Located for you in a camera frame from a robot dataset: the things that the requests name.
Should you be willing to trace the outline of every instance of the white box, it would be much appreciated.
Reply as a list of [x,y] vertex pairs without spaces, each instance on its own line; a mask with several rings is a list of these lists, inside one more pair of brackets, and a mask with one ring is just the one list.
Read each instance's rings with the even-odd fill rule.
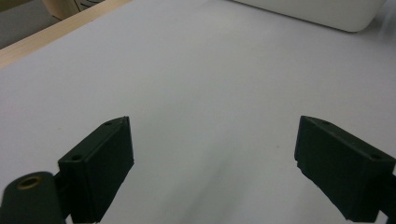
[[358,32],[385,0],[234,0],[336,29]]

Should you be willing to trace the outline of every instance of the white table surface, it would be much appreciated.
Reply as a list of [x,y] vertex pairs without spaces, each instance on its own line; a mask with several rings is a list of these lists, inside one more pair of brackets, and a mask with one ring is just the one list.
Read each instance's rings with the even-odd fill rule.
[[296,167],[299,118],[396,157],[395,12],[348,34],[226,0],[134,0],[0,70],[0,189],[58,172],[126,115],[135,166],[102,223],[347,223]]

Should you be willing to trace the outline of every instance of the screw hole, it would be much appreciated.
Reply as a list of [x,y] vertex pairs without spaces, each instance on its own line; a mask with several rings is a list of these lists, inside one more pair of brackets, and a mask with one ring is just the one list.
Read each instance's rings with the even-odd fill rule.
[[18,189],[31,189],[40,183],[40,176],[29,176],[18,184]]
[[371,154],[370,157],[374,160],[381,160],[381,157],[375,154]]
[[76,156],[73,156],[72,157],[72,161],[79,161],[79,160],[81,160],[81,156],[80,155],[76,155]]

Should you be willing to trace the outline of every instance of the white tabletop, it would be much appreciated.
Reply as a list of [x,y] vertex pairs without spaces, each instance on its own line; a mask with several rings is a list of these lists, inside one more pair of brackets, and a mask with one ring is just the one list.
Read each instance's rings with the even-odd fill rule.
[[0,70],[0,189],[130,116],[135,166],[101,223],[347,223],[296,167],[299,118],[396,157],[395,11],[348,34],[226,0],[134,0]]

